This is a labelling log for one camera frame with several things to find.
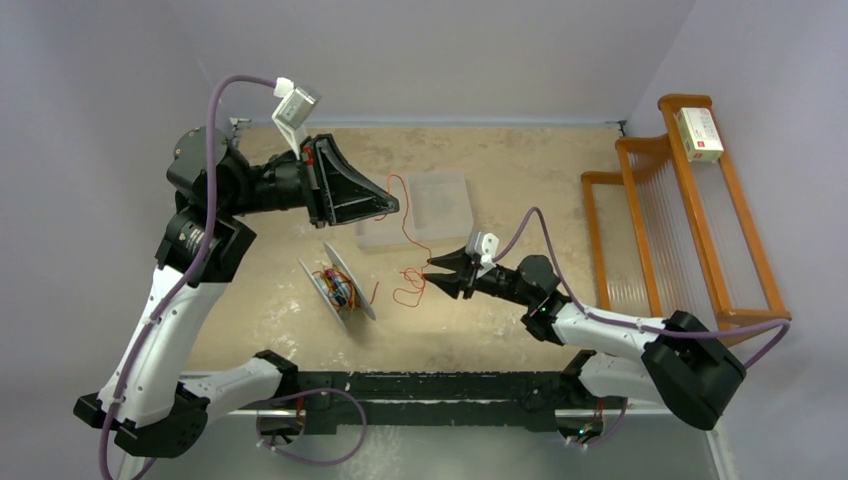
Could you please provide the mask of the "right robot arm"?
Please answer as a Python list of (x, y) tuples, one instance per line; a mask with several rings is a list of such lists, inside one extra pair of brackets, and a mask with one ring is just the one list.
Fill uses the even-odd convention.
[(552, 262), (529, 255), (517, 267), (486, 267), (464, 249), (430, 259), (428, 283), (452, 298), (476, 293), (525, 307), (521, 321), (542, 342), (583, 348), (561, 381), (564, 399), (584, 407), (601, 397), (664, 405), (699, 430), (715, 427), (747, 370), (694, 315), (638, 318), (578, 307), (560, 291)]

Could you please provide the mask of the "grey plastic cable spool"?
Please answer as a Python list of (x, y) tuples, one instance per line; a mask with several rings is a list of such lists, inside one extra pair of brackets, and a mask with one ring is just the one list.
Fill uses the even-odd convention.
[(373, 301), (351, 269), (330, 243), (324, 242), (323, 249), (328, 264), (317, 267), (308, 266), (303, 260), (298, 263), (332, 317), (345, 332), (348, 332), (349, 321), (358, 315), (375, 321)]

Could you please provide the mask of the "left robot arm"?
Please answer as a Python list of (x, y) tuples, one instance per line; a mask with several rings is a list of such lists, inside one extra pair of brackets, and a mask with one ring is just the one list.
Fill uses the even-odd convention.
[(302, 208), (322, 228), (399, 209), (329, 134), (253, 165), (223, 132), (198, 128), (177, 142), (166, 177), (177, 206), (156, 252), (145, 310), (107, 384), (73, 409), (125, 453), (153, 459), (184, 454), (232, 411), (260, 401), (284, 409), (297, 399), (296, 365), (269, 350), (204, 380), (181, 377), (201, 326), (255, 240), (242, 217)]

